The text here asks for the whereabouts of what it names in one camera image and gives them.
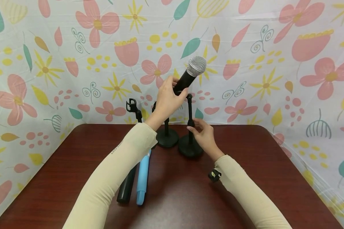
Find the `round stand base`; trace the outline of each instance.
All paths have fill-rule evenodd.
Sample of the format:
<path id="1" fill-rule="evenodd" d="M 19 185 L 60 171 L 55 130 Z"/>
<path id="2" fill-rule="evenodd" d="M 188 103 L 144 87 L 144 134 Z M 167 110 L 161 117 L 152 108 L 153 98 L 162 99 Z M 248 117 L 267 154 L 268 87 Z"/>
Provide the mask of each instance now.
<path id="1" fill-rule="evenodd" d="M 157 141 L 160 147 L 173 147 L 178 142 L 178 134 L 176 131 L 169 129 L 168 135 L 165 135 L 164 128 L 157 130 Z"/>
<path id="2" fill-rule="evenodd" d="M 189 135 L 180 138 L 178 142 L 178 150 L 185 157 L 196 158 L 203 154 L 203 149 L 193 137 L 193 142 L 189 144 Z"/>

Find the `black microphone handle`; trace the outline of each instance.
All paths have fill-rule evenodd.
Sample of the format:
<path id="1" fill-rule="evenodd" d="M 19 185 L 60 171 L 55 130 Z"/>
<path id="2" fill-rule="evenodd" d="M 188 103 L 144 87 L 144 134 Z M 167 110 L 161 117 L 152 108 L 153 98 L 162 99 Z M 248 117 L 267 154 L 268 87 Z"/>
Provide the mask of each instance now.
<path id="1" fill-rule="evenodd" d="M 186 87 L 189 87 L 195 78 L 196 77 L 193 77 L 192 75 L 187 73 L 187 71 L 185 71 L 183 75 L 181 76 L 181 78 L 178 80 L 175 87 L 173 88 L 173 92 L 175 93 L 175 95 L 179 96 L 182 90 L 185 89 Z"/>
<path id="2" fill-rule="evenodd" d="M 136 166 L 131 169 L 124 181 L 120 185 L 120 189 L 117 195 L 117 202 L 129 203 L 131 197 L 131 191 L 133 190 L 133 183 L 136 173 Z"/>

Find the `hand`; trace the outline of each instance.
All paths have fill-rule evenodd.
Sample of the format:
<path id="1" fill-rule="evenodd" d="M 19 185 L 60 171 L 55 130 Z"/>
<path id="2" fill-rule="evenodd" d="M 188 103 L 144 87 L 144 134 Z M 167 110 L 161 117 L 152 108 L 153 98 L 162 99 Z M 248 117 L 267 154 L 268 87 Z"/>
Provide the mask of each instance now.
<path id="1" fill-rule="evenodd" d="M 179 96 L 174 94 L 173 86 L 176 85 L 177 81 L 177 78 L 170 75 L 158 91 L 154 113 L 164 116 L 165 120 L 182 105 L 187 97 L 188 88 L 185 88 Z"/>
<path id="2" fill-rule="evenodd" d="M 187 126 L 187 129 L 194 134 L 197 143 L 215 162 L 224 154 L 215 143 L 213 127 L 201 119 L 194 118 L 193 120 L 199 131 L 191 126 Z"/>

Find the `blue handle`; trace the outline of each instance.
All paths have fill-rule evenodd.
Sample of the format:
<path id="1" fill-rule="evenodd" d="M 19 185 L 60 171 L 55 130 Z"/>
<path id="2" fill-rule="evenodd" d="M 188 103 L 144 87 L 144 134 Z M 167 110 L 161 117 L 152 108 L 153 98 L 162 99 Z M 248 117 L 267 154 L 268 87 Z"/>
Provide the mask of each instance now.
<path id="1" fill-rule="evenodd" d="M 143 205 L 145 193 L 147 192 L 148 170 L 149 170 L 149 153 L 143 157 L 139 164 L 138 186 L 136 187 L 136 204 Z"/>

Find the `beige sleeve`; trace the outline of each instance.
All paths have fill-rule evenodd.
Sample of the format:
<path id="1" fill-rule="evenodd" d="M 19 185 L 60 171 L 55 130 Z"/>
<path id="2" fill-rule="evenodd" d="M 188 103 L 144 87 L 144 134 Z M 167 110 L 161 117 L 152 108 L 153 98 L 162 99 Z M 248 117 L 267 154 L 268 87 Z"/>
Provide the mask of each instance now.
<path id="1" fill-rule="evenodd" d="M 81 190 L 65 229 L 103 229 L 109 205 L 130 170 L 157 144 L 157 133 L 136 124 L 99 164 Z"/>
<path id="2" fill-rule="evenodd" d="M 215 162 L 215 167 L 222 173 L 220 181 L 226 190 L 237 199 L 256 228 L 292 228 L 269 197 L 233 158 L 224 155 Z"/>

